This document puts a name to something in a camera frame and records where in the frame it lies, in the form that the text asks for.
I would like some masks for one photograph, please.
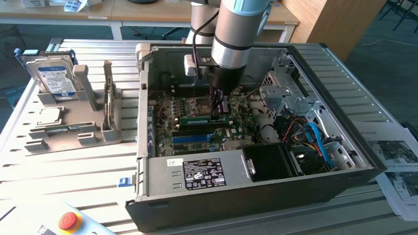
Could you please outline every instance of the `hard drive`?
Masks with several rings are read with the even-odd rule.
[[[79,98],[77,91],[83,90],[83,85],[73,72],[77,62],[74,53],[26,50],[20,60],[38,81],[42,93],[51,93],[55,100]]]

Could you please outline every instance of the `wooden table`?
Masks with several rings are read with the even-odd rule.
[[[65,12],[62,6],[24,8],[20,0],[0,1],[0,24],[105,25],[122,40],[122,26],[190,27],[191,4],[161,0],[134,4],[127,0],[103,0],[79,13]],[[281,3],[273,5],[265,29],[282,32],[280,42],[289,42],[300,20]]]

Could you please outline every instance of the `table leg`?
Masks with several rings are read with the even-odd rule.
[[[110,21],[110,27],[113,30],[114,40],[122,40],[122,22],[121,21]]]
[[[296,25],[288,25],[282,32],[280,43],[289,43],[296,30]]]

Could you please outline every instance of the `warning label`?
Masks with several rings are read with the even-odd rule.
[[[183,169],[189,190],[227,185],[219,158],[183,162]]]

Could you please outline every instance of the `white box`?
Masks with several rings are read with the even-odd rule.
[[[22,0],[24,8],[46,6],[46,0]]]
[[[66,6],[66,3],[70,0],[50,0],[50,6]],[[98,3],[102,3],[103,0],[87,0],[87,6],[97,5]]]

